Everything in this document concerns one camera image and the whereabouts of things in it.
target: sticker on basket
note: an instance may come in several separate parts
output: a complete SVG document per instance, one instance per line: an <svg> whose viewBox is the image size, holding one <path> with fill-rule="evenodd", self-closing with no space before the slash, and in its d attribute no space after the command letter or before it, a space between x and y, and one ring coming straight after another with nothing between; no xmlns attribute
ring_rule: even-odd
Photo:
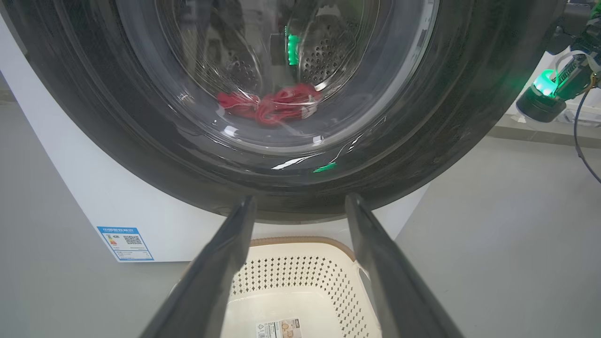
<svg viewBox="0 0 601 338"><path fill-rule="evenodd" d="M257 338L302 338L298 318L257 324Z"/></svg>

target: washing machine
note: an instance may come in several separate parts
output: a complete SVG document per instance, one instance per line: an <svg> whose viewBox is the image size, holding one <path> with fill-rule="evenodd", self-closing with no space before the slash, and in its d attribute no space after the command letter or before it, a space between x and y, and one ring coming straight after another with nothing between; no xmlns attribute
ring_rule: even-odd
<svg viewBox="0 0 601 338"><path fill-rule="evenodd" d="M565 1L5 0L0 70L119 262L192 260L241 196L253 238L395 238L503 115Z"/></svg>

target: label sticker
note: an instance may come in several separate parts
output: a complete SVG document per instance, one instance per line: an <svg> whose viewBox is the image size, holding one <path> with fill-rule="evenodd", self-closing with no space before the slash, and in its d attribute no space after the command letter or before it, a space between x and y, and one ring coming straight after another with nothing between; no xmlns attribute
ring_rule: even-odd
<svg viewBox="0 0 601 338"><path fill-rule="evenodd" d="M257 324L257 338L302 338L298 318Z"/></svg>
<svg viewBox="0 0 601 338"><path fill-rule="evenodd" d="M154 260L137 228L98 227L119 260Z"/></svg>

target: cable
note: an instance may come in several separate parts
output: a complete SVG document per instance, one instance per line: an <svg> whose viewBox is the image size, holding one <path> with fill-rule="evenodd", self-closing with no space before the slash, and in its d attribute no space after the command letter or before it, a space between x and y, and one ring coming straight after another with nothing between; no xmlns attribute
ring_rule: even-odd
<svg viewBox="0 0 601 338"><path fill-rule="evenodd" d="M582 153L582 149L580 149L580 144L578 144L578 117L580 116L580 109L582 108L582 104L584 103L584 100L587 98L587 95L588 95L588 92L590 91L590 89L591 89L591 86L588 86L588 90L582 96L582 99L580 100L580 104L578 105L578 109L576 110L576 115L574 116L574 144L576 146L576 153L578 153L578 157L580 157L580 159L582 160L582 162L584 163L584 165L586 166L588 171L591 172L591 174L595 177L595 179L597 179L597 181L599 181L599 183L601 183L601 178L599 178L599 176L595 173L595 171L588 164L587 159L584 157L584 154Z"/></svg>

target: perforated basket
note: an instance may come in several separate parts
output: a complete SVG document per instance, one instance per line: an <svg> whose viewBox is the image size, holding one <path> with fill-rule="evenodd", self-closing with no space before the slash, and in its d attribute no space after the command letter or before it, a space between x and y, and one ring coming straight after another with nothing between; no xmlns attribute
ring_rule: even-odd
<svg viewBox="0 0 601 338"><path fill-rule="evenodd" d="M265 323L291 318L303 338L381 337L361 269L343 244L270 238L251 245L232 280L221 337L265 338Z"/></svg>

